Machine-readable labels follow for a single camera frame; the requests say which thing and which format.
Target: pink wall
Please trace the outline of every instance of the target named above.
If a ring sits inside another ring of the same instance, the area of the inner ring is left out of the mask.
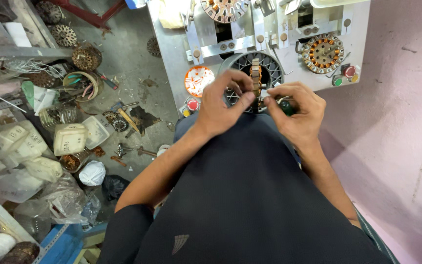
[[[399,261],[422,263],[422,1],[372,1],[360,83],[318,94],[346,191]]]

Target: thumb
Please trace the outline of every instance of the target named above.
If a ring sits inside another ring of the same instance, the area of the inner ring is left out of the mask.
[[[270,116],[273,118],[274,123],[276,123],[277,126],[287,119],[286,114],[283,110],[281,110],[281,108],[279,108],[279,105],[274,98],[267,96],[264,98],[264,102]]]
[[[251,92],[246,92],[242,95],[242,97],[231,107],[231,111],[236,115],[240,116],[245,109],[249,108],[249,106],[255,100],[255,95]]]

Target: yellow button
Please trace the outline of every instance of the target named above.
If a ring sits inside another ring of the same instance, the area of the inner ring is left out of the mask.
[[[354,76],[352,76],[351,78],[349,78],[348,81],[355,83],[357,80],[359,79],[359,75],[355,74]]]
[[[189,117],[190,116],[190,110],[185,109],[184,111],[182,111],[182,114],[184,117]]]

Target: hammer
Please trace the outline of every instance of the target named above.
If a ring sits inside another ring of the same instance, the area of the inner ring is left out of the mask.
[[[123,118],[125,118],[125,120],[136,130],[136,131],[138,131],[138,133],[139,133],[139,129],[138,129],[138,127],[136,126],[136,124],[131,120],[131,118],[128,116],[128,114],[127,113],[125,113],[125,111],[123,111],[123,109],[122,109],[122,107],[124,107],[124,106],[130,106],[130,105],[134,105],[134,104],[137,104],[137,102],[134,102],[134,103],[131,103],[131,104],[127,104],[127,105],[124,105],[121,101],[120,102],[117,102],[116,104],[114,104],[112,107],[110,107],[110,110],[111,111],[113,111],[113,112],[119,112],[120,113],[120,115],[123,117]]]
[[[143,153],[151,155],[153,157],[157,157],[157,153],[144,150],[143,146],[141,146],[141,147],[138,148],[138,155],[141,156]]]

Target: hand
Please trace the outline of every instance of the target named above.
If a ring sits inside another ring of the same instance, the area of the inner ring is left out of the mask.
[[[298,150],[317,146],[318,131],[324,118],[326,102],[301,82],[285,83],[268,89],[271,96],[264,103],[278,130]],[[296,114],[288,117],[279,108],[276,96],[290,96],[296,103]]]
[[[201,107],[194,127],[209,138],[226,132],[255,99],[255,95],[250,92],[252,84],[252,79],[239,70],[226,70],[219,75],[203,90]],[[234,87],[241,97],[235,105],[229,108],[222,100],[227,86]]]

